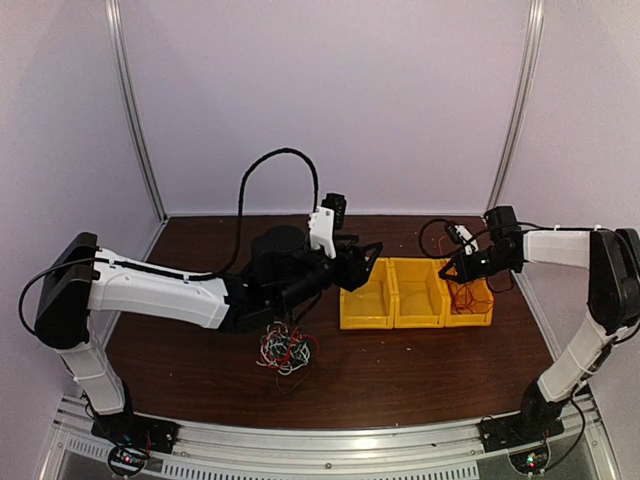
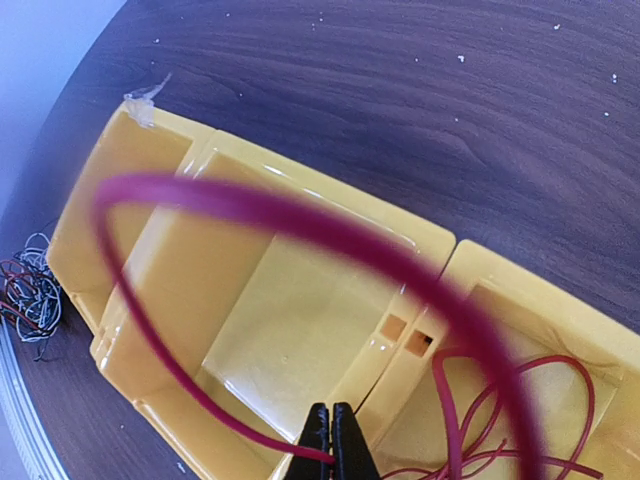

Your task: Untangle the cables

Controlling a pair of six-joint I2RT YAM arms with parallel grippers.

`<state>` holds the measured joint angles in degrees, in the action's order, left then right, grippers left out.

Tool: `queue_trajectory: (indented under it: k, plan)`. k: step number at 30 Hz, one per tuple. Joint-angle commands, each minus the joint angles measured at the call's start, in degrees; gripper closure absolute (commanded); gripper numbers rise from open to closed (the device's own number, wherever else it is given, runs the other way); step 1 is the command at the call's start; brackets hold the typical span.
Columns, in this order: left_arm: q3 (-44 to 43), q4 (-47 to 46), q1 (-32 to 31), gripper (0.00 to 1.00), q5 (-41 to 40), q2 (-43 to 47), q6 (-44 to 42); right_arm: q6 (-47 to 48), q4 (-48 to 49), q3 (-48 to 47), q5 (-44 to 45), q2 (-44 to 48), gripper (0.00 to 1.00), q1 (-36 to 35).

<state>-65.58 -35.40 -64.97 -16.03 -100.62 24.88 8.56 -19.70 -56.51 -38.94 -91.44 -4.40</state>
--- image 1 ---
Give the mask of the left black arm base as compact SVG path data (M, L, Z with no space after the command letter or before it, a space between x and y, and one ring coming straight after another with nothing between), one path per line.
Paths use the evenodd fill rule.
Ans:
M168 420L138 415L109 415L93 421L91 434L117 445L171 454L178 430L179 425Z

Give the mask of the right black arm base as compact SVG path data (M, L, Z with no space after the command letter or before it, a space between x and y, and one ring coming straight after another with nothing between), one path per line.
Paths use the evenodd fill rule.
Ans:
M502 417L484 416L477 427L486 453L541 443L565 431L558 418L541 425L531 425L521 412Z

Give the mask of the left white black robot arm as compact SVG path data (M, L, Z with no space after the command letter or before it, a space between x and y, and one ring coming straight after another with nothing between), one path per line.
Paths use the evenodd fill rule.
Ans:
M36 277L42 288L32 333L60 355L94 418L121 443L133 444L144 424L94 337L92 312L131 312L228 333L250 332L274 319L295 324L295 308L328 288L362 287L382 249L382 243L362 245L352 234L320 237L281 225L252 241L250 261L240 272L197 273L122 257L82 232Z

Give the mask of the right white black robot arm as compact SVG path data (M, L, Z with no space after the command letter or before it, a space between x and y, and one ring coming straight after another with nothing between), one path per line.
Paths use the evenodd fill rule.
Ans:
M520 220L513 207L483 216L489 242L475 250L469 236L444 259L442 280L459 285L527 268L544 299L570 300L572 321L562 352L527 387L512 430L530 442L639 328L639 234L633 228L542 226Z

